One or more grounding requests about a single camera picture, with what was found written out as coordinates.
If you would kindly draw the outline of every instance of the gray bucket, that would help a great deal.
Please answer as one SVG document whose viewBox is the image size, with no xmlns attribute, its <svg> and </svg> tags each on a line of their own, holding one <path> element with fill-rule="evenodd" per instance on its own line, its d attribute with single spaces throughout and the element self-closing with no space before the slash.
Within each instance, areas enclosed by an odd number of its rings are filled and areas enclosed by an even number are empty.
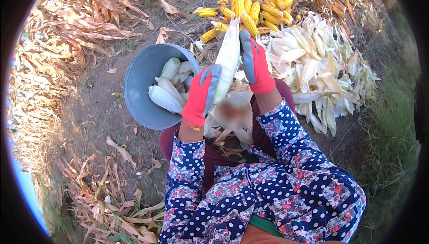
<svg viewBox="0 0 429 244">
<path fill-rule="evenodd" d="M 187 49 L 174 44 L 155 44 L 144 48 L 131 61 L 124 80 L 126 107 L 138 123 L 150 129 L 167 129 L 182 119 L 156 105 L 147 94 L 149 87 L 156 84 L 155 77 L 161 75 L 164 64 L 173 57 L 180 62 L 189 61 L 194 75 L 201 69 Z"/>
</svg>

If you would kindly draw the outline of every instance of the dark red pants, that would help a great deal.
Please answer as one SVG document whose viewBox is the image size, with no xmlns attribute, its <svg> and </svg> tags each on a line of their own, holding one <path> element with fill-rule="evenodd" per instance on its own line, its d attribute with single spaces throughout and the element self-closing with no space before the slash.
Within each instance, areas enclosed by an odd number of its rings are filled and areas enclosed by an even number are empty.
<svg viewBox="0 0 429 244">
<path fill-rule="evenodd" d="M 290 109 L 295 113 L 295 104 L 293 103 L 292 92 L 285 82 L 280 79 L 275 79 L 275 86 L 277 87 L 280 95 L 286 99 Z M 253 144 L 259 146 L 264 153 L 275 157 L 274 147 L 271 144 L 270 139 L 265 134 L 265 131 L 261 128 L 260 124 L 256 121 L 256 117 L 260 115 L 258 103 L 253 96 L 250 100 L 253 109 Z M 171 153 L 173 150 L 173 134 L 179 129 L 179 126 L 174 126 L 166 129 L 160 136 L 160 149 L 162 155 L 167 161 L 171 159 Z M 204 191 L 208 191 L 214 182 L 214 167 L 215 166 L 232 166 L 238 165 L 237 162 L 233 162 L 217 153 L 213 148 L 206 145 L 206 152 L 204 154 L 204 164 L 206 169 L 204 171 L 204 177 L 202 179 L 202 186 Z"/>
</svg>

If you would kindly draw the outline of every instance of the left hand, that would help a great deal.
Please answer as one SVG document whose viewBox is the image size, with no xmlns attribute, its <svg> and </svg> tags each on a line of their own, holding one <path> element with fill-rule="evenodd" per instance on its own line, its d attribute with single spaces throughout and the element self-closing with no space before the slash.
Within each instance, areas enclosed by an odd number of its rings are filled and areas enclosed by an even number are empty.
<svg viewBox="0 0 429 244">
<path fill-rule="evenodd" d="M 195 76 L 190 83 L 188 100 L 181 115 L 196 127 L 201 127 L 206 121 L 204 117 L 213 105 L 221 70 L 219 64 L 210 65 Z"/>
</svg>

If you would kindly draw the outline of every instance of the red glove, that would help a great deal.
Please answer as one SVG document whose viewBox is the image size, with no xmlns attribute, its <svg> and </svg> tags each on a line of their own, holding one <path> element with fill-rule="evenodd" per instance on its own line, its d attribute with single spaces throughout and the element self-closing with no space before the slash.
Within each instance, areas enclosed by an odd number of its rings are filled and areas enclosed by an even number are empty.
<svg viewBox="0 0 429 244">
<path fill-rule="evenodd" d="M 240 32 L 243 48 L 243 70 L 250 89 L 256 94 L 264 94 L 274 89 L 275 81 L 268 71 L 265 50 L 250 36 L 246 29 Z"/>
<path fill-rule="evenodd" d="M 204 125 L 204 117 L 213 105 L 221 71 L 221 65 L 210 65 L 204 68 L 190 83 L 188 100 L 181 115 L 197 127 Z"/>
</svg>

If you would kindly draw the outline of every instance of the pile of yellow corn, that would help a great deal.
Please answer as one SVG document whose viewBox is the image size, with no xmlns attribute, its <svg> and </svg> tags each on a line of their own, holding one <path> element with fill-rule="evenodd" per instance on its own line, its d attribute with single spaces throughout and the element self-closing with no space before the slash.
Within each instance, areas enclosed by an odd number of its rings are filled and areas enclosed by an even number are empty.
<svg viewBox="0 0 429 244">
<path fill-rule="evenodd" d="M 200 7 L 194 11 L 200 17 L 215 17 L 218 11 L 222 15 L 223 22 L 212 21 L 213 29 L 201 36 L 203 43 L 213 39 L 216 30 L 225 32 L 233 17 L 240 17 L 240 30 L 246 28 L 253 37 L 271 30 L 279 32 L 278 25 L 292 25 L 293 0 L 219 0 L 217 4 L 217 9 Z"/>
</svg>

